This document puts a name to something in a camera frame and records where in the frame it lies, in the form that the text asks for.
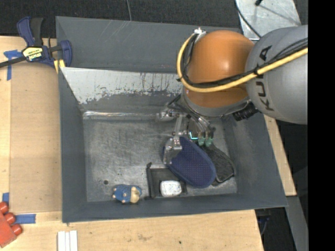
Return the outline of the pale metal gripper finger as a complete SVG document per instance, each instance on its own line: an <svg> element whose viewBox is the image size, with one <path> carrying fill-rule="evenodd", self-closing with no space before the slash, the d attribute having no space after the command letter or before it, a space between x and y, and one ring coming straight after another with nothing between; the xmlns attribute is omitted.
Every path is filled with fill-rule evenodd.
<svg viewBox="0 0 335 251"><path fill-rule="evenodd" d="M167 140L163 147L163 164L172 164L174 159L182 150L181 141L179 137L172 137Z"/></svg>

